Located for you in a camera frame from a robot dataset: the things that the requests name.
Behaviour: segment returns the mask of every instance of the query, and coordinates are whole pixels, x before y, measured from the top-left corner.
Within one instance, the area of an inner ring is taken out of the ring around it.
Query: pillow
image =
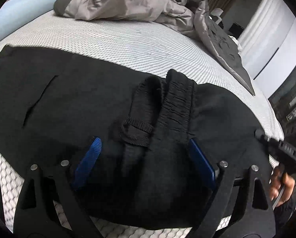
[[[53,9],[56,0],[9,0],[0,9],[0,41]]]

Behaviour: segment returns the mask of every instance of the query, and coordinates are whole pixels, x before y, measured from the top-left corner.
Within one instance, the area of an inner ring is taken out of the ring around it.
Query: crumpled bedding
[[[55,13],[80,20],[138,20],[161,23],[201,41],[252,95],[251,79],[237,45],[209,16],[207,0],[57,0]]]

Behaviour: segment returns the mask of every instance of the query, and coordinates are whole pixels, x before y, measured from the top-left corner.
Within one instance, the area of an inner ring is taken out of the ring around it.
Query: bed sheet
[[[283,139],[281,126],[269,101],[253,80],[256,96],[252,96],[212,58],[201,43],[161,24],[124,20],[86,22],[56,17],[50,11],[0,41],[0,51],[5,45],[62,49],[160,77],[165,77],[168,70],[173,68],[198,84],[211,83],[228,89],[252,110],[269,137]],[[273,166],[277,164],[272,158],[270,162]],[[23,178],[1,154],[0,180],[6,225],[12,230]],[[62,224],[68,227],[60,205],[56,208]],[[229,218],[222,219],[219,228],[226,226],[228,221]],[[94,219],[94,222],[107,237],[179,238],[185,237],[189,231],[189,228],[151,231],[101,219]]]

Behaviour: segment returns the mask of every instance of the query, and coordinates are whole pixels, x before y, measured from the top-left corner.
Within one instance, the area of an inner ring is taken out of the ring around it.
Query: finger
[[[291,197],[291,195],[293,193],[293,189],[294,189],[294,185],[295,185],[295,180],[291,176],[289,176],[287,173],[284,174],[282,181],[283,181],[283,184],[285,185],[285,190],[284,190],[277,206],[280,206],[289,200],[289,198]]]
[[[278,195],[279,195],[278,189],[276,189],[275,187],[271,187],[269,189],[269,198],[270,198],[270,200],[274,200],[274,198],[277,198]]]
[[[280,186],[281,186],[281,182],[280,182],[278,176],[277,175],[272,175],[270,179],[271,179],[270,186],[275,187],[275,188],[277,188],[279,190]]]
[[[279,169],[279,167],[276,167],[275,169],[274,169],[274,172],[273,172],[273,174],[272,174],[272,176],[280,176],[280,169]]]

